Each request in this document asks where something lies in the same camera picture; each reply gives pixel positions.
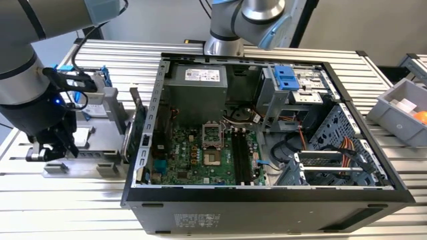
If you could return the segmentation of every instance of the orange wire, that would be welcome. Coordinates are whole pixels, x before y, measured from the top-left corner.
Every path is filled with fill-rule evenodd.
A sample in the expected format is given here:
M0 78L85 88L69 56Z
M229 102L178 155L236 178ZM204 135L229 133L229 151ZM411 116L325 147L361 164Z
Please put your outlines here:
M349 141L349 144L350 144L350 150L353 151L355 150L355 144L353 144L353 141L348 138L348 141Z
M297 126L297 130L298 130L298 136L300 136L300 141L301 141L301 149L305 150L305 141L304 141L304 136L302 136L302 131L301 131L301 122L298 122L298 126Z
M342 148L346 149L348 145L346 145L346 137L344 136L344 140L342 140ZM346 165L346 157L344 156L344 154L341 155L341 167L344 168Z

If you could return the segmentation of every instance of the orange object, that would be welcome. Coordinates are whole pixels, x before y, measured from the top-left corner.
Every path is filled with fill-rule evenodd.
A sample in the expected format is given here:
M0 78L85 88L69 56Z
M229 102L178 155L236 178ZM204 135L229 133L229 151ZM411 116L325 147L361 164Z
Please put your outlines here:
M420 111L417 113L413 114L413 118L416 118L417 120L420 120L420 122L423 124L427 124L427 111Z

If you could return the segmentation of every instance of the small chip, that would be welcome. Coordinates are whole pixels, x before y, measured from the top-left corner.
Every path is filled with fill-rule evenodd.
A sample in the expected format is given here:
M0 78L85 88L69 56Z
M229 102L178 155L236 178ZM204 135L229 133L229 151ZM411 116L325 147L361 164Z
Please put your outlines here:
M178 178L178 179L185 179L185 178L186 178L186 172L180 171L180 172L177 173L177 178Z

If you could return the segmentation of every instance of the label sticker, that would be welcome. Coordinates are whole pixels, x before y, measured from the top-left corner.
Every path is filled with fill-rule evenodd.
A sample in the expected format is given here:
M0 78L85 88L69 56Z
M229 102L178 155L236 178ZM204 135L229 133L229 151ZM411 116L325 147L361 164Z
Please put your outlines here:
M260 122L260 119L261 119L261 116L254 113L253 123L257 124Z
M181 214L176 213L174 223L178 228L216 228L220 223L220 214Z
M92 105L88 104L85 109L82 110L86 114L89 114L90 117L105 117L106 112L102 105Z
M220 81L220 70L186 69L185 70L185 80L186 81L218 82Z

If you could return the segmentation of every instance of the barcode label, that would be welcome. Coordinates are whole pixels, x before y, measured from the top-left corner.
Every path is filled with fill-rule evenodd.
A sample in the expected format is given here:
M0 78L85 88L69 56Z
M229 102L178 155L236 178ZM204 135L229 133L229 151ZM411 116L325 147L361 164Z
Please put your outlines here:
M186 69L185 70L185 80L186 81L218 82L220 81L220 70Z

